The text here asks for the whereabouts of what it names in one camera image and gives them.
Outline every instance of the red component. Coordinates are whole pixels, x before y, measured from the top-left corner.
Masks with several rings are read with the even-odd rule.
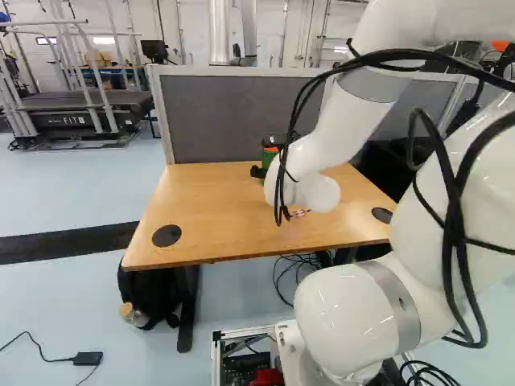
[[[256,370],[256,379],[249,386],[279,386],[284,385],[284,378],[277,368],[262,368]]]

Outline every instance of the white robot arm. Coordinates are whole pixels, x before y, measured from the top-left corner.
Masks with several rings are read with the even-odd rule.
[[[515,3],[508,0],[383,0],[368,6],[353,40],[364,54],[383,48],[418,48],[457,39],[514,40]],[[318,171],[347,162],[363,146],[407,85],[405,77],[363,68],[336,77],[312,133],[290,145],[284,180],[286,205],[331,211],[340,188]],[[445,141],[454,173],[471,144],[497,119],[515,111],[504,93]],[[515,130],[497,135],[476,158],[461,208],[466,235],[515,249]],[[266,176],[274,203],[278,157]],[[436,154],[417,173],[418,189],[441,219],[449,205]],[[440,339],[455,326],[444,291],[443,230],[410,187],[391,221],[393,251],[374,261],[323,269],[295,294],[295,317],[309,357],[334,383],[366,384],[383,359]],[[515,271],[515,257],[468,246],[473,288],[480,292]],[[451,279],[460,309],[465,290],[458,263]]]

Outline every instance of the window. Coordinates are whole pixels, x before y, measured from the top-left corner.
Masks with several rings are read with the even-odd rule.
[[[48,36],[48,39],[47,38],[35,38],[35,42],[38,44],[38,46],[47,46],[48,40],[50,40],[50,43],[54,46],[57,44],[57,38],[55,36]]]
[[[113,36],[95,36],[93,42],[97,45],[100,44],[114,44]]]

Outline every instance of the power adapter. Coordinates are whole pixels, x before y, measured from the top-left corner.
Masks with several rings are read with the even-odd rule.
[[[103,356],[102,351],[79,351],[73,358],[73,366],[98,366]]]

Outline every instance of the desk leg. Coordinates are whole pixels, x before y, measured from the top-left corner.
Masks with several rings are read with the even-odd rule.
[[[199,285],[200,267],[198,265],[178,267],[176,272],[177,284],[183,297],[177,351],[185,353],[192,349],[193,344],[193,324],[195,323],[196,293]]]
[[[150,124],[150,131],[152,131],[152,138],[161,138],[160,136],[155,135],[154,131],[154,123],[152,123],[152,117],[150,116],[150,112],[147,115],[148,123]]]

